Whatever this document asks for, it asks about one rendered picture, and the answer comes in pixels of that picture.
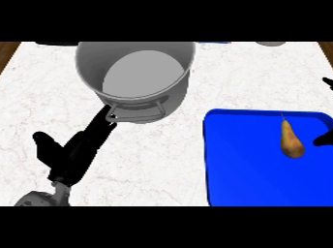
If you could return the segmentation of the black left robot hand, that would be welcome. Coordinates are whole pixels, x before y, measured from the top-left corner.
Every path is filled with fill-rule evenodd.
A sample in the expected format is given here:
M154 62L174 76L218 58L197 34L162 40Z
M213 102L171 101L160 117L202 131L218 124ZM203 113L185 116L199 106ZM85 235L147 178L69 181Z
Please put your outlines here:
M106 119L109 111L110 107L104 106L87 128L75 133L64 146L60 146L44 132L32 134L36 159L50 168L48 180L51 182L60 182L70 187L85 175L97 151L118 126Z

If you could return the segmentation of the brown yellow pear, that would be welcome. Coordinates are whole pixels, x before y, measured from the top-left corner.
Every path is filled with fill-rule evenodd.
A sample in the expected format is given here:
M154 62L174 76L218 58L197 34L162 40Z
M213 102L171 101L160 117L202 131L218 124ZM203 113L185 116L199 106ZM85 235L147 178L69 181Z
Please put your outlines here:
M294 134L287 119L281 121L280 149L283 154L291 159L299 159L305 155L305 146Z

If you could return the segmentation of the blue plastic tray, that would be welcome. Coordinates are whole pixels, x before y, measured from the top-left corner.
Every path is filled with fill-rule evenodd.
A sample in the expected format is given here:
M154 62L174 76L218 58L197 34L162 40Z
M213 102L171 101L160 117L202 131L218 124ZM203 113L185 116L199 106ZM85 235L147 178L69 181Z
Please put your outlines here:
M299 159L280 150L283 122L305 146ZM333 146L312 144L331 129L322 112L210 110L203 121L209 204L333 205Z

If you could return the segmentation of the grey metal pot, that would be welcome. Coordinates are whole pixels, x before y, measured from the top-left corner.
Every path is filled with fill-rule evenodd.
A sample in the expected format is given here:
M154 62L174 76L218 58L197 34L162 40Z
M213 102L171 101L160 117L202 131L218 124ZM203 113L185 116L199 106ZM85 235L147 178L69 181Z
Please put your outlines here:
M151 123L178 109L187 94L193 42L82 42L78 75L110 107L112 122Z

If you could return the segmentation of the black flat object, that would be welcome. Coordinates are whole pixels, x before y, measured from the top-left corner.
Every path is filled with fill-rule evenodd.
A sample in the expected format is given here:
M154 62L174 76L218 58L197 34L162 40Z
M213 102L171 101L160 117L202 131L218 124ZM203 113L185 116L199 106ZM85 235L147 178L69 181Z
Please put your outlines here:
M57 46L57 47L76 47L78 42L35 42L44 46Z

